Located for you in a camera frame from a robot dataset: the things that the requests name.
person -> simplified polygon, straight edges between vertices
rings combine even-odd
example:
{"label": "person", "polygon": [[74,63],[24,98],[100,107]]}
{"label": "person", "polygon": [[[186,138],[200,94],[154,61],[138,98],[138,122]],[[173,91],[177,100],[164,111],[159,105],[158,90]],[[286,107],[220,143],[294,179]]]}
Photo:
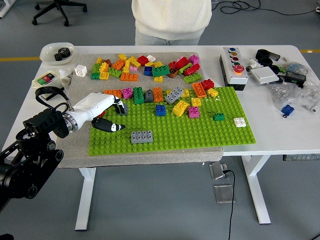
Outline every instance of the person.
{"label": "person", "polygon": [[135,45],[198,45],[211,0],[132,0]]}

white cube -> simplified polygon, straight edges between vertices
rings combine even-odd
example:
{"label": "white cube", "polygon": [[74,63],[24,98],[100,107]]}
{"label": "white cube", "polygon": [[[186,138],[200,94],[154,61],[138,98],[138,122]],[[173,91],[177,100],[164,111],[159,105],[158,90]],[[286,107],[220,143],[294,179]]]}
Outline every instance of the white cube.
{"label": "white cube", "polygon": [[84,77],[88,73],[87,67],[83,65],[76,66],[74,72],[79,77]]}

lego baseplate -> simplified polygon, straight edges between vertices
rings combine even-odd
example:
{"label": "lego baseplate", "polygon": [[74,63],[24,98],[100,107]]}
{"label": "lego baseplate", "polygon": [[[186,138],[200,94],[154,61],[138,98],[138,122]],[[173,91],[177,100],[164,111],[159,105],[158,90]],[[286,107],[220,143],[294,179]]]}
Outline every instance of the lego baseplate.
{"label": "lego baseplate", "polygon": [[[189,118],[187,111],[178,117],[172,113],[176,104],[151,102],[135,104],[133,99],[123,100],[128,105],[128,115],[119,116],[110,107],[104,118],[124,124],[118,132],[104,132],[91,128],[89,155],[153,152],[190,148],[206,148],[256,143],[249,122],[233,87],[215,87],[217,97],[201,98],[200,117]],[[190,97],[183,98],[191,103],[196,98],[194,90]],[[156,105],[165,105],[166,116],[156,116]],[[215,113],[224,113],[225,119],[214,121]],[[234,118],[244,118],[246,127],[236,127]],[[153,142],[131,143],[131,132],[152,131]]]}

control box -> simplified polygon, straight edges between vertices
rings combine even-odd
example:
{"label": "control box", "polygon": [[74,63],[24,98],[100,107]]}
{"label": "control box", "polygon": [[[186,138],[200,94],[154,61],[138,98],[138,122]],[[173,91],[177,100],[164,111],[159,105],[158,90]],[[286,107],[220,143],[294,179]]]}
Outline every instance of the control box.
{"label": "control box", "polygon": [[236,47],[224,47],[220,55],[220,66],[224,85],[243,91],[248,81],[248,74],[240,50]]}

yellow lego brick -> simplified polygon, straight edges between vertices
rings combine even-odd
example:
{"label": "yellow lego brick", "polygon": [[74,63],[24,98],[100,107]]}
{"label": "yellow lego brick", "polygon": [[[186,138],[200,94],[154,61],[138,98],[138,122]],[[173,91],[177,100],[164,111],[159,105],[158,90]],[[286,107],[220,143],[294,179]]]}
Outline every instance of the yellow lego brick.
{"label": "yellow lego brick", "polygon": [[137,68],[141,67],[141,64],[139,62],[137,62],[137,61],[132,61],[131,64],[132,64],[132,66],[135,66]]}
{"label": "yellow lego brick", "polygon": [[124,55],[122,53],[118,55],[118,58],[121,59],[121,60],[124,60],[124,61],[127,60],[126,55]]}
{"label": "yellow lego brick", "polygon": [[154,62],[153,65],[155,68],[163,66],[162,62],[160,61]]}
{"label": "yellow lego brick", "polygon": [[172,113],[178,117],[181,117],[188,107],[190,107],[190,104],[181,100],[177,103],[177,105],[174,106]]}
{"label": "yellow lego brick", "polygon": [[101,72],[99,78],[100,78],[100,80],[108,80],[109,79],[109,72]]}
{"label": "yellow lego brick", "polygon": [[191,104],[192,104],[192,107],[202,106],[200,98],[191,98]]}
{"label": "yellow lego brick", "polygon": [[152,61],[149,61],[148,63],[145,64],[146,67],[151,67],[153,65],[154,65],[154,63]]}
{"label": "yellow lego brick", "polygon": [[189,90],[184,89],[184,93],[182,94],[181,98],[190,98]]}
{"label": "yellow lego brick", "polygon": [[122,69],[122,72],[124,74],[128,74],[129,73],[129,66],[124,66],[123,69]]}
{"label": "yellow lego brick", "polygon": [[156,76],[154,78],[155,83],[163,83],[164,82],[164,77],[163,76]]}
{"label": "yellow lego brick", "polygon": [[208,94],[209,94],[211,97],[213,97],[213,98],[215,98],[216,96],[218,96],[218,92],[217,92],[216,90],[214,90],[213,88],[210,88],[210,89],[208,90]]}

